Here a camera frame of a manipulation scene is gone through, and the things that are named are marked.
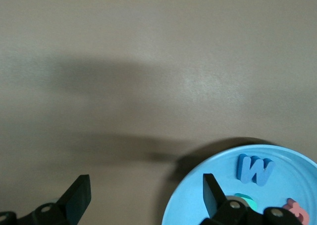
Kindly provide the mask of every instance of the blue plate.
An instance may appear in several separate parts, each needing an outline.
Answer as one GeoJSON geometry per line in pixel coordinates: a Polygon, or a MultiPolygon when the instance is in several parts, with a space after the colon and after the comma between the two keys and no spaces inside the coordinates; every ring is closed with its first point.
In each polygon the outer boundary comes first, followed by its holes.
{"type": "Polygon", "coordinates": [[[203,200],[203,174],[213,173],[226,196],[236,193],[250,196],[257,212],[266,207],[283,207],[292,198],[317,224],[317,164],[293,150],[272,145],[236,147],[212,156],[195,167],[178,185],[166,207],[162,225],[199,225],[209,217],[203,200]],[[240,154],[269,158],[275,168],[264,186],[243,184],[237,179],[240,154]]]}

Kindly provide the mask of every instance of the pink letter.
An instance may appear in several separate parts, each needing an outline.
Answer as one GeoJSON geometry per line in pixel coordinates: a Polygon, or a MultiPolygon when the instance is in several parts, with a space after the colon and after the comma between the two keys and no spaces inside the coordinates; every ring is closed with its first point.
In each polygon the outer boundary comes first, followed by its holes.
{"type": "Polygon", "coordinates": [[[301,208],[295,200],[291,198],[287,199],[287,204],[284,205],[283,208],[292,212],[303,225],[308,225],[308,213],[303,208],[301,208]]]}

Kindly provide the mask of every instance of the round blue dish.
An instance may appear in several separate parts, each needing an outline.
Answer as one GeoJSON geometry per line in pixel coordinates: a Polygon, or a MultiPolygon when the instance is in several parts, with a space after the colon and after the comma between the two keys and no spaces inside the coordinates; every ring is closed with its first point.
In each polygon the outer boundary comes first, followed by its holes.
{"type": "Polygon", "coordinates": [[[166,207],[162,225],[199,225],[209,217],[203,200],[203,174],[212,173],[226,196],[241,193],[258,205],[283,207],[292,198],[310,215],[310,225],[317,224],[317,164],[293,150],[272,145],[236,147],[216,154],[195,167],[178,185],[166,207]],[[269,158],[276,163],[265,186],[243,184],[237,179],[240,154],[269,158]]]}

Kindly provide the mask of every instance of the black robotic claw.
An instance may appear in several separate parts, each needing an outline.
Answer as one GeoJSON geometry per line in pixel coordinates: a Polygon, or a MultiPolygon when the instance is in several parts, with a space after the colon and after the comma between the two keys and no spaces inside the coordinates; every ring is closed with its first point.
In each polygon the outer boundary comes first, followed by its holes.
{"type": "Polygon", "coordinates": [[[89,175],[80,175],[56,203],[43,204],[20,219],[14,212],[0,212],[0,225],[76,225],[90,201],[89,175]]]}
{"type": "Polygon", "coordinates": [[[227,200],[213,174],[204,174],[203,193],[210,218],[200,225],[302,225],[286,209],[269,207],[262,215],[240,201],[227,200]]]}

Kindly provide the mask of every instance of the blue letter w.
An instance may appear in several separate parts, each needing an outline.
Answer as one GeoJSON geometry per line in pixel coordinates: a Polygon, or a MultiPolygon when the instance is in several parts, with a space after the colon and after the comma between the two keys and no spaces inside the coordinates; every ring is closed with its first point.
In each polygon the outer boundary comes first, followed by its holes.
{"type": "Polygon", "coordinates": [[[237,177],[242,183],[251,180],[258,186],[264,186],[275,167],[275,162],[257,156],[248,157],[246,154],[239,156],[237,177]]]}

